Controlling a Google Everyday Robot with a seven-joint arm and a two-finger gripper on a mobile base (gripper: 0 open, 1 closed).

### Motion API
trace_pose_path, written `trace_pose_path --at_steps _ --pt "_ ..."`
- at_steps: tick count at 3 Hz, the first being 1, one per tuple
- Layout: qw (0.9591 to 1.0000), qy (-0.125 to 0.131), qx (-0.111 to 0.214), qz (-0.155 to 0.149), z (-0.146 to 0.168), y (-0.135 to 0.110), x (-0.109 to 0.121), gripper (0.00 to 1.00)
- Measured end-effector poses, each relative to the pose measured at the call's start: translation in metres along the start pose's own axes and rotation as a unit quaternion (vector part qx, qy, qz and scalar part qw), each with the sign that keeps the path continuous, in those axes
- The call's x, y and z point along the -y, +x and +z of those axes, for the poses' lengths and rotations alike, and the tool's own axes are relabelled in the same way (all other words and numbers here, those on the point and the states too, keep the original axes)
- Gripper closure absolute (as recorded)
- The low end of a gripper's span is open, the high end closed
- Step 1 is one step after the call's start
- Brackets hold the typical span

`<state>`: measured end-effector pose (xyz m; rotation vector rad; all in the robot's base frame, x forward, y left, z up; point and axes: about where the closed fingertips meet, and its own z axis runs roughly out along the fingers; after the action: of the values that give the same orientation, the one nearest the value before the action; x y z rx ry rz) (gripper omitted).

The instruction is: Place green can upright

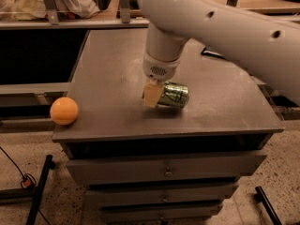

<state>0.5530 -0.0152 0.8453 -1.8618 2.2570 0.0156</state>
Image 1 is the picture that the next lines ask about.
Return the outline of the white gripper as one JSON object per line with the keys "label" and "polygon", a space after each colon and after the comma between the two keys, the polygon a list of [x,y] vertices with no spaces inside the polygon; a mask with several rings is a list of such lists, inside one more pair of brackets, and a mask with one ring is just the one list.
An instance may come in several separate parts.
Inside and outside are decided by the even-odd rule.
{"label": "white gripper", "polygon": [[164,89],[163,82],[174,76],[179,64],[179,60],[162,62],[153,58],[148,52],[144,54],[142,61],[143,72],[149,79],[156,80],[149,80],[144,85],[143,101],[145,106],[150,108],[157,106]]}

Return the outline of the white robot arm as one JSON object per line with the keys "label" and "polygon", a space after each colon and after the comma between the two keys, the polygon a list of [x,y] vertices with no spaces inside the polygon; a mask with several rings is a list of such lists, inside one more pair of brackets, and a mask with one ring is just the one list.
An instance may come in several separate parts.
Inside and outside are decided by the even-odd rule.
{"label": "white robot arm", "polygon": [[143,72],[172,78],[191,38],[300,104],[300,27],[214,0],[138,0],[149,21]]}

